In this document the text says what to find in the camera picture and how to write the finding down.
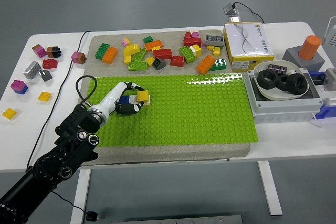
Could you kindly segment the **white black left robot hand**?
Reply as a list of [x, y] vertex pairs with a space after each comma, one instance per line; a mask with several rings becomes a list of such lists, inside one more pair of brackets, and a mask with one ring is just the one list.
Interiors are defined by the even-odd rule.
[[144, 89], [132, 82], [119, 82], [104, 98], [103, 100], [97, 104], [92, 105], [88, 112], [95, 117], [100, 125], [103, 126], [107, 123], [109, 119], [109, 115], [116, 111], [119, 114], [131, 115], [138, 113], [144, 102], [140, 102], [137, 104], [126, 104], [126, 105], [118, 105], [121, 96], [124, 94], [126, 90], [137, 89], [139, 91], [144, 91]]

